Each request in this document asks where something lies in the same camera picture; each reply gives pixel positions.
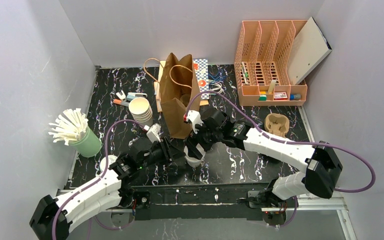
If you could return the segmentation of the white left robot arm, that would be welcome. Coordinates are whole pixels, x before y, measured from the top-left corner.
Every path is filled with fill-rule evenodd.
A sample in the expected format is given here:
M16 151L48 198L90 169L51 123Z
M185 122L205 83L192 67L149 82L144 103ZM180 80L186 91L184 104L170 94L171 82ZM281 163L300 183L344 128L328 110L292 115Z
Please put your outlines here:
M117 157L104 158L103 171L87 183L57 197L44 196L29 222L40 240L65 240L81 223L107 209L135 206L130 183L150 165L169 165L185 156L167 137L146 126L146 138L137 140Z

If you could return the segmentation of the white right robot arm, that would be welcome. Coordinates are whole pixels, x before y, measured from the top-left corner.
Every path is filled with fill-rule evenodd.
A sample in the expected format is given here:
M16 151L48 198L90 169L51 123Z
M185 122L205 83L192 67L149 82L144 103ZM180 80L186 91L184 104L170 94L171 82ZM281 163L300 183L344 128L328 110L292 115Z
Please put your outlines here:
M299 144L287 138L258 130L252 123L230 117L215 108L203 114L189 110L183 117L192 131L185 138L185 158L202 160L216 143L271 157L284 162L298 171L270 182L265 191L256 196L261 201L284 201L293 196L313 194L329 199L332 197L343 166L335 151L325 142L320 145L304 142Z

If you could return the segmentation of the brown paper bag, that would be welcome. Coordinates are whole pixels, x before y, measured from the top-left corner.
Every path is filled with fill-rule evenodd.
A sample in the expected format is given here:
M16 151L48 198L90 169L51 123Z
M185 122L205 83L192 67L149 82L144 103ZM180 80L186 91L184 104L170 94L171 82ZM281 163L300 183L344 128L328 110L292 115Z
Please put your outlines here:
M201 101L199 97L192 100L200 93L192 55L187 54L178 59L170 53L160 79L145 72L158 84L160 106L170 137L185 139L192 131L191 125L184 122L187 107L199 111Z

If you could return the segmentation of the cardboard cup carrier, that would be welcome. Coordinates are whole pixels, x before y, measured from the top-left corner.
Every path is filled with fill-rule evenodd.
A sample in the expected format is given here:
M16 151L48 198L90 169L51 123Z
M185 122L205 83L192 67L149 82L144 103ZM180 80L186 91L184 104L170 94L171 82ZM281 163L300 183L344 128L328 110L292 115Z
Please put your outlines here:
M264 120L264 129L270 134L285 138L290 129L290 120L285 115L270 113Z

